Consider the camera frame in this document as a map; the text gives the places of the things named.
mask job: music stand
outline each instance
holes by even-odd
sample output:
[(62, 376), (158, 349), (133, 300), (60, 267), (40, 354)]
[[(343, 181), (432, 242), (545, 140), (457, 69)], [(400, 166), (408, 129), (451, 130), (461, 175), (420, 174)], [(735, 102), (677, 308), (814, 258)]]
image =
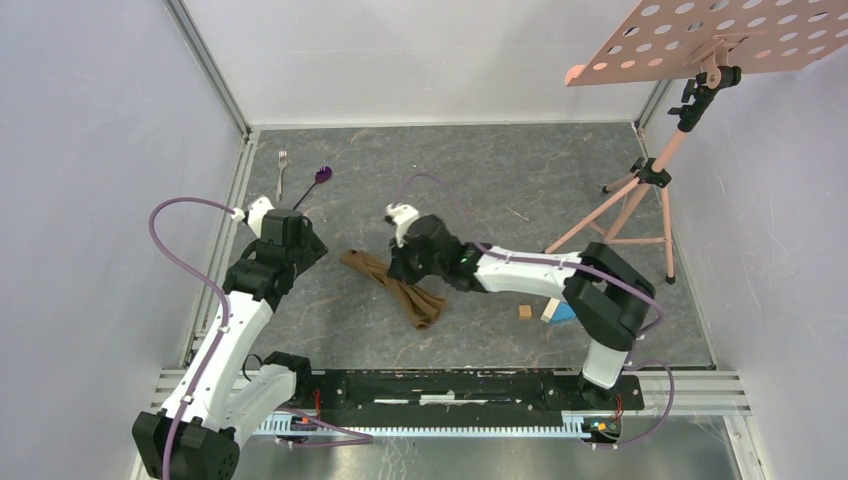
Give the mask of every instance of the music stand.
[[(686, 134), (695, 128), (719, 91), (739, 83), (743, 71), (799, 70), (846, 44), (845, 0), (642, 0), (589, 63), (569, 69), (565, 84), (572, 87), (690, 78), (683, 105), (669, 111), (680, 117), (677, 131), (659, 157), (640, 158), (627, 175), (604, 186), (603, 193), (613, 195), (545, 253), (554, 252), (586, 226), (597, 230), (610, 244), (664, 243), (666, 282), (674, 283), (668, 198), (671, 176), (665, 167)], [(689, 105), (691, 97), (695, 101)], [(660, 189), (663, 236), (616, 238), (651, 185)], [(599, 215), (631, 192), (608, 230), (595, 223)]]

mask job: white wall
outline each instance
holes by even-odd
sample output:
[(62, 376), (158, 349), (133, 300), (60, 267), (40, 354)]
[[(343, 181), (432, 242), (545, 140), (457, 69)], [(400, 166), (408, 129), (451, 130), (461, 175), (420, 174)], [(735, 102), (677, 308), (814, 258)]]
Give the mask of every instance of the white wall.
[[(239, 136), (159, 0), (4, 1), (0, 65), (2, 477), (126, 478), (200, 291), (147, 216), (223, 199)], [(208, 262), (220, 216), (163, 217)]]
[(258, 125), (632, 120), (650, 84), (563, 80), (638, 3), (186, 0)]
[[(846, 77), (848, 48), (801, 72), (744, 77), (669, 168), (678, 247), (778, 479), (843, 478), (848, 468)], [(654, 122), (657, 155), (675, 122)]]

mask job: tripod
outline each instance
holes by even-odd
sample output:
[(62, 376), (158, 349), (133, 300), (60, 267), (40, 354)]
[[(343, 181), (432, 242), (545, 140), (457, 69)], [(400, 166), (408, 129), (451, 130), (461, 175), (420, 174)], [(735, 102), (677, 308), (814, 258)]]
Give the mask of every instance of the tripod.
[[(714, 66), (706, 72), (699, 73), (694, 79), (690, 79), (686, 83), (683, 90), (683, 98), (681, 107), (672, 108), (669, 110), (669, 115), (677, 115), (680, 121), (677, 123), (677, 131), (663, 148), (662, 153), (657, 158), (649, 158), (645, 161), (640, 157), (636, 163), (630, 168), (630, 172), (624, 177), (615, 182), (604, 186), (601, 191), (603, 193), (613, 193), (613, 195), (604, 202), (600, 207), (586, 216), (583, 220), (569, 230), (565, 235), (561, 236), (550, 247), (545, 249), (545, 253), (552, 253), (577, 232), (583, 230), (586, 226), (592, 227), (604, 236), (604, 242), (609, 244), (665, 244), (665, 260), (666, 260), (666, 277), (665, 280), (669, 284), (675, 282), (674, 278), (674, 259), (672, 256), (672, 239), (671, 239), (671, 207), (668, 198), (668, 184), (671, 182), (671, 175), (665, 170), (665, 166), (674, 156), (674, 153), (683, 143), (686, 134), (691, 132), (701, 116), (710, 106), (716, 94), (724, 89), (739, 84), (742, 79), (742, 69), (740, 67)], [(695, 101), (691, 105), (687, 105), (694, 96)], [(663, 217), (663, 236), (656, 238), (616, 238), (621, 228), (624, 226), (639, 202), (648, 193), (651, 186), (656, 186), (660, 189), (660, 203), (662, 204)], [(615, 219), (609, 230), (604, 230), (595, 219), (602, 213), (607, 211), (613, 204), (624, 198), (630, 192), (633, 194), (624, 204), (624, 208)]]

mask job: blue block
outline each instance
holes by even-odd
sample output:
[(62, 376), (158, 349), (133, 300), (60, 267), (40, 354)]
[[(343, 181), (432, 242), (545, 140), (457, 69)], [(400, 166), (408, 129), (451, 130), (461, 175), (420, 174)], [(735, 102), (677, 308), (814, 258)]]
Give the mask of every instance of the blue block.
[(560, 304), (557, 305), (557, 309), (554, 312), (553, 317), (551, 317), (551, 321), (549, 322), (549, 324), (555, 325), (557, 323), (567, 322), (575, 316), (576, 315), (574, 315), (574, 310), (571, 309), (571, 306), (569, 306), (565, 302), (560, 302)]

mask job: brown cloth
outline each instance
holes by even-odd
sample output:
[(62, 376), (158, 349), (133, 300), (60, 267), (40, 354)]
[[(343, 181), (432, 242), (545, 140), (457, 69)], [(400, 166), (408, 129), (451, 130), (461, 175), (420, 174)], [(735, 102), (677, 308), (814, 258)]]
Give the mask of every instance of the brown cloth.
[(342, 264), (356, 270), (359, 273), (371, 277), (392, 293), (400, 305), (409, 315), (412, 326), (418, 330), (424, 330), (439, 319), (442, 309), (445, 308), (445, 299), (431, 295), (422, 288), (415, 285), (407, 285), (400, 280), (389, 278), (387, 271), (389, 267), (377, 257), (357, 250), (348, 250), (339, 259)]

